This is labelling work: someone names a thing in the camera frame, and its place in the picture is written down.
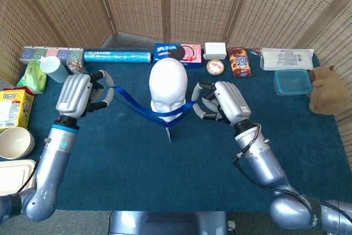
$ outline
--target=green package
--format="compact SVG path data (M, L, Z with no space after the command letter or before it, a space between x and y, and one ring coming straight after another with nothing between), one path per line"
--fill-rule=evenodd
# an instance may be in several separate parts
M27 86L33 94L43 94L45 82L46 74L40 69L39 62L33 59L28 63L26 71L17 86Z

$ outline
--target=plastic food container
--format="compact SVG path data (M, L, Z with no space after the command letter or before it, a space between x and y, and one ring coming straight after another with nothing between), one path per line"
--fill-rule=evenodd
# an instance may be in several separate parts
M275 71L275 90L279 96L310 94L312 85L305 69Z
M27 181L35 167L33 160L0 162L0 195L16 193ZM23 190L34 186L34 176Z

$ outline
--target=white bowl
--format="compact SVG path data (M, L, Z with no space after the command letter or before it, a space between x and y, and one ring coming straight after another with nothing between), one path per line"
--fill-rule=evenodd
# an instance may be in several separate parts
M14 160L28 155L34 148L32 134L21 127L5 130L0 134L0 157Z

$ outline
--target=white cup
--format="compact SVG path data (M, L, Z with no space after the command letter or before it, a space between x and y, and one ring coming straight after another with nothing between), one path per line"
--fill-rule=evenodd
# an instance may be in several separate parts
M58 83L65 82L68 77L68 72L65 66L60 62L56 56L48 56L40 58L40 69L49 75Z

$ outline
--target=stuffed animal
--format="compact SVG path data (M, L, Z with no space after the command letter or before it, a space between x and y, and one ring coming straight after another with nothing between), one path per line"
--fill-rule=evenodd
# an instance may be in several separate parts
M312 82L310 111L322 115L334 115L348 108L350 93L334 66L316 67L309 73Z

